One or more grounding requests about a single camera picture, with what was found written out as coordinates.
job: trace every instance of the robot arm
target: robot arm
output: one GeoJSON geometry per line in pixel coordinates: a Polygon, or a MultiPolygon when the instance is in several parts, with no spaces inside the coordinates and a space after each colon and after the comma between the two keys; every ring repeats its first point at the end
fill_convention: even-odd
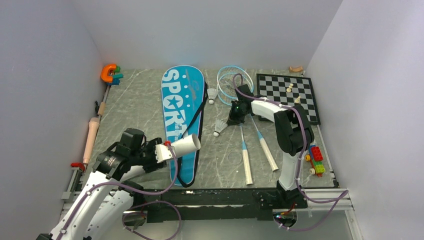
{"type": "MultiPolygon", "coordinates": [[[[124,210],[133,205],[133,195],[119,190],[116,194],[119,198],[122,195],[122,201],[119,203],[113,198],[112,200],[116,203],[112,201],[111,205],[108,203],[105,209],[98,211],[101,203],[114,187],[105,183],[118,184],[142,173],[153,172],[165,167],[166,160],[172,159],[171,152],[165,151],[167,147],[162,144],[160,138],[149,142],[145,139],[144,132],[141,130],[128,128],[119,142],[99,154],[87,183],[65,217],[51,230],[50,234],[40,234],[37,240],[82,240],[84,237],[91,237],[91,239],[100,237],[108,228],[108,224],[114,223],[122,216],[124,210]],[[99,184],[105,185],[89,191],[99,184]]],[[[201,145],[197,136],[192,134],[174,142],[171,147],[179,158],[199,150],[201,145]]]]}
{"type": "MultiPolygon", "coordinates": [[[[247,96],[253,97],[247,85],[239,86],[238,90],[247,96]]],[[[278,145],[283,151],[281,176],[277,182],[277,189],[281,192],[282,201],[286,203],[294,202],[295,198],[301,196],[297,189],[295,178],[298,169],[302,167],[302,162],[299,162],[298,159],[299,157],[303,158],[303,156],[299,155],[304,146],[301,126],[294,112],[265,101],[266,97],[260,97],[264,100],[253,100],[239,94],[238,91],[236,93],[238,100],[232,102],[227,124],[237,125],[244,123],[245,116],[248,114],[259,115],[275,123],[278,145]]],[[[296,109],[300,114],[306,136],[306,144],[309,146],[314,141],[314,133],[306,112],[300,104],[296,104],[292,108],[296,109]]]]}

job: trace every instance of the racket handle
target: racket handle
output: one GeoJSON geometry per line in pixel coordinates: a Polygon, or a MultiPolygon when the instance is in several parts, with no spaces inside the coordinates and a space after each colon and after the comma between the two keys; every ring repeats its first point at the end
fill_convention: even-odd
{"type": "Polygon", "coordinates": [[[248,154],[248,150],[246,149],[245,142],[243,142],[242,155],[243,155],[243,162],[244,162],[244,174],[246,175],[246,185],[252,185],[253,179],[252,179],[251,164],[249,163],[249,154],[248,154]]]}
{"type": "Polygon", "coordinates": [[[273,172],[277,171],[279,168],[276,164],[276,161],[273,158],[273,155],[271,154],[270,149],[268,148],[268,144],[265,141],[264,138],[259,139],[260,145],[262,146],[263,152],[265,153],[266,159],[269,162],[269,165],[271,166],[271,169],[273,172]]]}
{"type": "Polygon", "coordinates": [[[105,107],[106,107],[106,103],[102,101],[100,103],[100,107],[98,108],[97,115],[103,116],[103,114],[105,113],[105,107]]]}

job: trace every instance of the green lego brick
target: green lego brick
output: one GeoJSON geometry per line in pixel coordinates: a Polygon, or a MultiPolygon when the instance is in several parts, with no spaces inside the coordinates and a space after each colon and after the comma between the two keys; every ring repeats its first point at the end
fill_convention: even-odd
{"type": "Polygon", "coordinates": [[[320,161],[315,161],[313,159],[311,161],[312,161],[312,163],[313,163],[314,166],[322,166],[323,165],[323,163],[320,162],[320,161]]]}
{"type": "Polygon", "coordinates": [[[324,168],[324,166],[322,164],[315,166],[315,173],[316,174],[323,174],[325,172],[326,172],[326,169],[324,168]]]}

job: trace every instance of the red lego brick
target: red lego brick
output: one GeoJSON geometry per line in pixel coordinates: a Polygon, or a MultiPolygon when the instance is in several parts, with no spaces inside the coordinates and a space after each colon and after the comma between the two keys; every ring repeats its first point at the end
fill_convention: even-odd
{"type": "Polygon", "coordinates": [[[320,148],[319,147],[313,146],[313,147],[310,148],[310,151],[312,153],[313,159],[316,162],[322,161],[324,159],[323,158],[323,155],[321,154],[321,151],[320,151],[320,148]]]}

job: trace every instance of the chessboard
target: chessboard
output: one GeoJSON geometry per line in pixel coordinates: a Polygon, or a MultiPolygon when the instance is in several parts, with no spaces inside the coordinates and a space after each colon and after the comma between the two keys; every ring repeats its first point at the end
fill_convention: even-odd
{"type": "Polygon", "coordinates": [[[300,104],[305,109],[310,124],[319,125],[317,102],[311,79],[285,75],[256,74],[257,94],[283,105],[294,106],[295,99],[300,96],[300,104]],[[293,84],[291,92],[286,89],[293,84]]]}

